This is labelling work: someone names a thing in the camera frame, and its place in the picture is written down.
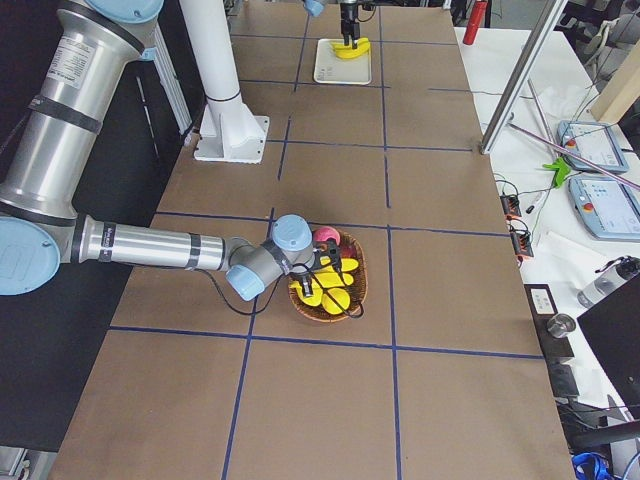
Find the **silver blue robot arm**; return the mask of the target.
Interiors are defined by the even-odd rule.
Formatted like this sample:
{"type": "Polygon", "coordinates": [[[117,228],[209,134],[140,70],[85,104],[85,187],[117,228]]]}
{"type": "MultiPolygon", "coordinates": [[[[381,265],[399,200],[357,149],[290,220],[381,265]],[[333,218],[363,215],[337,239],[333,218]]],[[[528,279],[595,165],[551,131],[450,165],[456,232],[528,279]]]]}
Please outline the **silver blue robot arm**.
{"type": "MultiPolygon", "coordinates": [[[[303,7],[308,15],[318,17],[324,12],[330,1],[324,0],[304,0],[303,7]]],[[[343,44],[352,49],[357,49],[360,42],[360,18],[361,9],[372,11],[374,7],[370,1],[359,0],[338,0],[340,12],[340,32],[343,44]]]]}
{"type": "Polygon", "coordinates": [[[244,300],[284,276],[304,278],[329,265],[305,219],[278,218],[253,245],[98,221],[73,200],[84,175],[100,199],[131,192],[123,158],[90,167],[92,149],[125,67],[155,43],[159,1],[63,1],[63,28],[40,92],[31,100],[19,146],[1,185],[1,292],[21,295],[49,282],[64,263],[88,260],[209,273],[222,271],[244,300]]]}

